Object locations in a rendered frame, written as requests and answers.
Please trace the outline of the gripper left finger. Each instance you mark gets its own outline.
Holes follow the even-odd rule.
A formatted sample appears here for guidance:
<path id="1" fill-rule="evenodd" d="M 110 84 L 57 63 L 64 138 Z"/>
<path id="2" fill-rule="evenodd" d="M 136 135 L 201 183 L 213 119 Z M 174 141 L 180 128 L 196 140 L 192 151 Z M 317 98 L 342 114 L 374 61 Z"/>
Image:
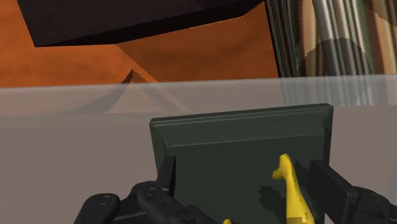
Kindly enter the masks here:
<path id="1" fill-rule="evenodd" d="M 73 224 L 217 224 L 195 206 L 174 199 L 176 158 L 166 156 L 155 181 L 134 185 L 121 200 L 113 193 L 89 197 Z"/>

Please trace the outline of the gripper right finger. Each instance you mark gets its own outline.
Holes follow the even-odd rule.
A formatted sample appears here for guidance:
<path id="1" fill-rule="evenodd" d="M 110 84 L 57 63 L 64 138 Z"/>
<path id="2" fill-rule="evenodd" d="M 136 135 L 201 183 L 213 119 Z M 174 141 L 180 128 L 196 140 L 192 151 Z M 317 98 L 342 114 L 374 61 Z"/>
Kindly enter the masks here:
<path id="1" fill-rule="evenodd" d="M 310 163 L 307 187 L 334 224 L 397 224 L 396 205 L 373 190 L 351 185 L 327 163 Z"/>

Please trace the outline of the yellow banana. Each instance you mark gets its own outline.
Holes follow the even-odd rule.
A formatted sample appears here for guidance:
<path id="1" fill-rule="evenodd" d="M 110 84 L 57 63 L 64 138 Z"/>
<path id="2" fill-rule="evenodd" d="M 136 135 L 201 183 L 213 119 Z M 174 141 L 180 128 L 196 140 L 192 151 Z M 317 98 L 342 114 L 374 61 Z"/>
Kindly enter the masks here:
<path id="1" fill-rule="evenodd" d="M 288 154 L 233 153 L 217 171 L 221 224 L 315 224 Z"/>

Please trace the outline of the dark green rectangular tray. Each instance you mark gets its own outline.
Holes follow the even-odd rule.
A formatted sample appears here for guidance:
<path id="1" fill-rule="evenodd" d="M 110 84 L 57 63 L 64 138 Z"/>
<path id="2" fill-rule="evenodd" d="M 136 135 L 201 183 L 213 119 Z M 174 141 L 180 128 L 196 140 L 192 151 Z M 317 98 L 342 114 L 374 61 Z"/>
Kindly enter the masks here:
<path id="1" fill-rule="evenodd" d="M 331 105 L 311 104 L 154 118 L 150 132 L 156 164 L 176 159 L 177 201 L 217 222 L 284 224 L 279 157 L 290 156 L 308 195 L 310 163 L 330 159 L 332 124 Z"/>

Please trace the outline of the striped curtain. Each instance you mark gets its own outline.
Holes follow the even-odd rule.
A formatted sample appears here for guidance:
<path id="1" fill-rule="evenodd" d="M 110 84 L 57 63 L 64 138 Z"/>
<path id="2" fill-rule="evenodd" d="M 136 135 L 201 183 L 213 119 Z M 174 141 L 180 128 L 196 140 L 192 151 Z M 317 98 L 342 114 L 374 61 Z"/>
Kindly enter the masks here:
<path id="1" fill-rule="evenodd" d="M 265 0 L 278 75 L 397 74 L 397 0 Z"/>

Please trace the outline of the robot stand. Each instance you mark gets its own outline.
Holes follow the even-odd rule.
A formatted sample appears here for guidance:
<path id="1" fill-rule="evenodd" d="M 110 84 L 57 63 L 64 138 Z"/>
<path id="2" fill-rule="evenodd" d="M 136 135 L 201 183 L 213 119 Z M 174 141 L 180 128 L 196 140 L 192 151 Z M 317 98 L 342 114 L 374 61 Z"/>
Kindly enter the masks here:
<path id="1" fill-rule="evenodd" d="M 17 0 L 34 46 L 110 45 L 245 15 L 263 0 Z"/>

